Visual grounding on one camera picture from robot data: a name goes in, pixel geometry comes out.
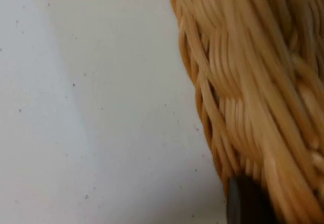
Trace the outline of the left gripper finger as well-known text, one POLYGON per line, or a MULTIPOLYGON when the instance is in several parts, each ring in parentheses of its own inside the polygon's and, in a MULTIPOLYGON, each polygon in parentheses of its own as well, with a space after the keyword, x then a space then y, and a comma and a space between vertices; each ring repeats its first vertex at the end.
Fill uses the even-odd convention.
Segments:
POLYGON ((227 223, 272 223, 269 197, 249 176, 238 175, 228 182, 227 223))

